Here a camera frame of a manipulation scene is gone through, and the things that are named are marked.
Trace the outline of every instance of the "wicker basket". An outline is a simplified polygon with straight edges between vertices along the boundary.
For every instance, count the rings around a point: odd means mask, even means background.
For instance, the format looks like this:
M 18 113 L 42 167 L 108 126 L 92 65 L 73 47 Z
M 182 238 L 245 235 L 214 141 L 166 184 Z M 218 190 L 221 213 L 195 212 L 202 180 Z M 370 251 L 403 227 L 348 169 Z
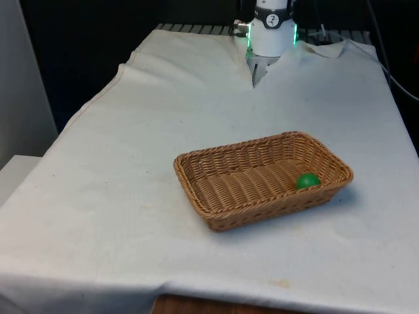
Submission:
M 182 154 L 174 168 L 195 211 L 216 231 L 326 203 L 354 176 L 323 144 L 301 132 Z M 297 179 L 307 172 L 321 185 L 297 190 Z

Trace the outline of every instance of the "white tablecloth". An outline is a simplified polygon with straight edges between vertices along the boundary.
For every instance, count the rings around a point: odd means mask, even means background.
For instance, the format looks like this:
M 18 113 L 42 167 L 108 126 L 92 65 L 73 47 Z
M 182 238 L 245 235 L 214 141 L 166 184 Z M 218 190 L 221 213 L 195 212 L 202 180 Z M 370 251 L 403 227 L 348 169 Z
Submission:
M 151 33 L 0 209 L 0 309 L 145 313 L 173 293 L 418 312 L 419 163 L 380 66 L 348 44 L 337 58 L 300 44 L 253 89 L 245 54 L 224 36 Z M 290 130 L 324 142 L 353 183 L 327 205 L 210 231 L 173 159 Z

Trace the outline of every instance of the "stain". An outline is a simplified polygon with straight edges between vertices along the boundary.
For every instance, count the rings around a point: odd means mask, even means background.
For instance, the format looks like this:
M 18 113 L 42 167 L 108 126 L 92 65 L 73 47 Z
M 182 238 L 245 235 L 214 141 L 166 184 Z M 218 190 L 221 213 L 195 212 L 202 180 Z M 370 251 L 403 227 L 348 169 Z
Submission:
M 271 283 L 284 289 L 291 288 L 291 282 L 288 279 L 272 280 Z
M 301 233 L 302 232 L 302 226 L 293 226 L 293 231 L 296 233 Z

